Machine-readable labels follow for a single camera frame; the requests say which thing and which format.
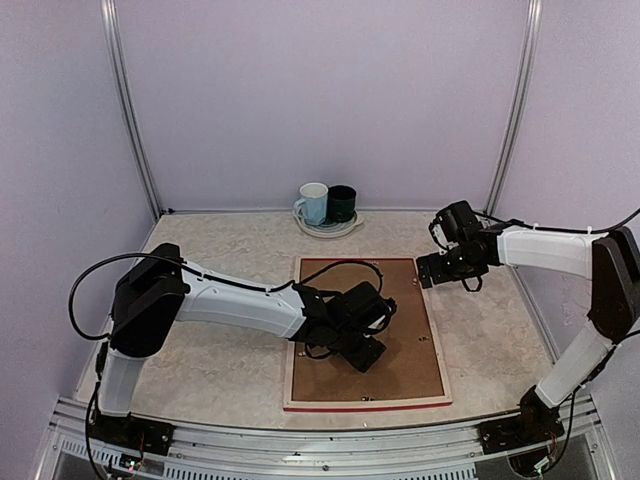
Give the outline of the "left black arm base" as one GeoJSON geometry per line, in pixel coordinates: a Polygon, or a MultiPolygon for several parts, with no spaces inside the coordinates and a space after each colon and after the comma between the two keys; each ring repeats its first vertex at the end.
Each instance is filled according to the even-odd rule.
{"type": "Polygon", "coordinates": [[[168,422],[140,418],[129,414],[114,417],[92,413],[89,437],[142,454],[167,456],[175,426],[168,422]]]}

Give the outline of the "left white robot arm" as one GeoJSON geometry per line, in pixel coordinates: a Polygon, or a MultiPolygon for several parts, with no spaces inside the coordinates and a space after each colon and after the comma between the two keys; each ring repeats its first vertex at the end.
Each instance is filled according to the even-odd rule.
{"type": "Polygon", "coordinates": [[[164,243],[117,283],[98,407],[102,430],[121,445],[140,434],[131,403],[145,362],[158,353],[176,322],[205,322],[257,330],[339,355],[366,372],[384,353],[376,335],[391,323],[396,302],[362,281],[340,292],[308,280],[247,283],[204,270],[164,243]]]}

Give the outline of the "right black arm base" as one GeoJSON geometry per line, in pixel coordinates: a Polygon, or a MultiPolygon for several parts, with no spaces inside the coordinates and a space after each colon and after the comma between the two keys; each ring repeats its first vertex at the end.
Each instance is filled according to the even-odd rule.
{"type": "Polygon", "coordinates": [[[521,398],[514,416],[481,422],[478,426],[485,455],[534,445],[561,437],[565,429],[559,407],[549,407],[531,387],[521,398]]]}

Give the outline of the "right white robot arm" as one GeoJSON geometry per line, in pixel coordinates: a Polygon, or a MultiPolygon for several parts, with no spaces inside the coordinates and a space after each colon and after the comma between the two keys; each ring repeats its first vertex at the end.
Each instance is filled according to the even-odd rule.
{"type": "Polygon", "coordinates": [[[544,322],[543,301],[560,308],[547,326],[557,349],[552,369],[529,401],[558,407],[606,366],[639,320],[639,247],[626,220],[604,228],[567,228],[501,220],[465,201],[444,207],[428,226],[436,252],[416,260],[425,289],[459,283],[478,292],[493,267],[513,271],[544,322]]]}

